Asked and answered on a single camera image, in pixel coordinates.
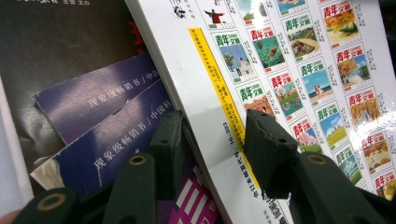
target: yellow label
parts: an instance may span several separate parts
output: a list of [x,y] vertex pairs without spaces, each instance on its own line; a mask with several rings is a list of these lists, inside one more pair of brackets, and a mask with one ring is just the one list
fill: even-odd
[[219,97],[224,114],[235,137],[235,142],[238,146],[238,150],[242,155],[247,169],[251,173],[254,184],[256,186],[259,186],[256,177],[254,177],[254,174],[251,171],[250,164],[248,163],[248,160],[243,153],[243,148],[245,145],[245,127],[233,102],[233,97],[228,90],[223,75],[219,70],[219,66],[212,54],[212,51],[210,50],[210,47],[207,45],[202,30],[200,28],[190,28],[189,31],[195,47],[197,48],[198,53],[201,56],[201,60],[205,65],[206,72],[209,75],[213,87],[215,88],[215,91]]

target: colorful illustration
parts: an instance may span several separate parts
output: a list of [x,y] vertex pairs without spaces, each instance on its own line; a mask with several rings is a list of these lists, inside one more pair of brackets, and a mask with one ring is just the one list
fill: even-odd
[[335,161],[337,162],[338,167],[340,167],[340,170],[353,185],[361,185],[358,184],[363,181],[361,178],[361,171],[350,147],[340,150],[340,152],[335,155]]
[[282,21],[296,62],[320,54],[320,48],[309,14]]
[[331,151],[335,151],[348,141],[347,131],[336,104],[321,108],[316,114]]
[[271,104],[268,102],[268,99],[264,94],[262,84],[259,81],[249,83],[246,86],[237,88],[236,90],[239,93],[239,97],[241,98],[246,110],[260,110],[274,119],[276,118]]
[[233,83],[240,83],[256,77],[253,66],[250,64],[250,59],[237,33],[217,33],[213,34],[213,38],[228,67]]
[[276,98],[282,106],[287,121],[305,112],[303,103],[289,73],[270,77]]
[[198,7],[201,9],[207,28],[213,30],[235,27],[225,1],[200,1]]
[[396,191],[396,180],[393,170],[376,178],[374,184],[379,197],[389,201],[392,200]]
[[296,123],[291,125],[291,128],[302,151],[322,153],[319,140],[312,129],[308,117],[299,119]]
[[287,66],[272,26],[251,29],[249,35],[265,73],[275,72]]
[[276,4],[281,16],[289,15],[307,8],[305,0],[276,0]]
[[298,66],[312,105],[334,98],[332,86],[322,59]]
[[381,116],[373,89],[349,95],[346,100],[349,103],[355,129],[358,129],[359,125],[376,120]]
[[332,49],[361,38],[352,5],[348,1],[323,7],[321,11]]
[[251,25],[253,21],[263,22],[270,20],[263,0],[236,0],[236,4],[239,7],[239,13],[245,25]]
[[352,91],[372,82],[361,45],[334,54],[344,91]]
[[367,167],[369,167],[370,175],[375,175],[392,165],[387,137],[383,131],[372,133],[363,139],[361,148]]

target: book cover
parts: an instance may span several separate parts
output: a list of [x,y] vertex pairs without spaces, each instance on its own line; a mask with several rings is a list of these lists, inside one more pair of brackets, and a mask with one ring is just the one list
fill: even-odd
[[36,168],[45,189],[69,187],[80,195],[110,183],[123,158],[143,152],[161,117],[173,106],[160,80]]
[[65,146],[32,96],[147,48],[123,0],[1,1],[0,26],[0,74],[31,173]]
[[34,95],[66,144],[160,79],[148,53],[69,79]]
[[362,154],[370,175],[376,175],[388,167],[393,167],[389,153],[389,149],[393,146],[389,146],[387,140],[387,135],[382,130],[371,133],[361,140]]
[[385,173],[374,180],[378,195],[382,198],[391,200],[396,190],[395,171]]
[[[141,63],[148,59],[147,55],[136,57],[141,58]],[[103,105],[105,107],[112,108],[114,105]],[[113,182],[120,163],[126,157],[145,152],[161,118],[173,110],[163,83],[157,78],[127,104],[124,103],[118,111],[36,168],[31,176],[45,189],[68,187],[77,190],[81,196],[90,193]],[[67,116],[72,119],[78,117],[78,114],[71,113]],[[158,223],[179,223],[180,220],[222,223],[213,197],[205,186],[189,148],[185,148],[182,159],[177,197],[172,201],[158,201]]]
[[[390,150],[390,162],[371,175],[361,149],[361,140],[379,130],[388,141],[395,138],[396,81],[378,2],[244,1],[255,7],[251,10],[242,1],[225,0],[126,3],[175,108],[189,120],[193,150],[202,155],[198,162],[206,166],[209,189],[226,222],[292,223],[288,201],[260,197],[244,157],[247,106],[270,106],[276,122],[291,135],[298,131],[305,144],[319,142],[322,153],[338,159],[362,189],[377,193],[373,180],[394,169],[396,154]],[[160,18],[154,16],[158,11]],[[241,71],[238,81],[228,48],[240,49],[253,76]],[[352,63],[340,64],[347,57],[359,72]],[[351,73],[340,75],[343,67]],[[368,98],[376,104],[350,109]],[[322,116],[328,110],[334,113]],[[337,128],[340,135],[331,135]],[[354,158],[344,152],[347,146]],[[303,147],[318,151],[318,145]]]

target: catalog page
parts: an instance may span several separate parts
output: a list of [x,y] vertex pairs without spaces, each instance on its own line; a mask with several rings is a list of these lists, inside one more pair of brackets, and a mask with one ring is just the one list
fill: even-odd
[[354,186],[391,198],[396,82],[378,2],[126,3],[191,124],[226,221],[292,223],[289,201],[262,197],[243,154],[250,108],[299,151],[332,158]]

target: dark blue book cover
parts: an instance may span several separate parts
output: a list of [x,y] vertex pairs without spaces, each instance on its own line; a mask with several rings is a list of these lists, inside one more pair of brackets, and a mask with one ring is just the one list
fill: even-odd
[[145,53],[69,79],[34,97],[64,142],[70,144],[159,79]]
[[80,195],[98,189],[114,181],[123,159],[145,151],[161,117],[173,110],[163,83],[157,80],[31,176],[45,189],[68,187]]

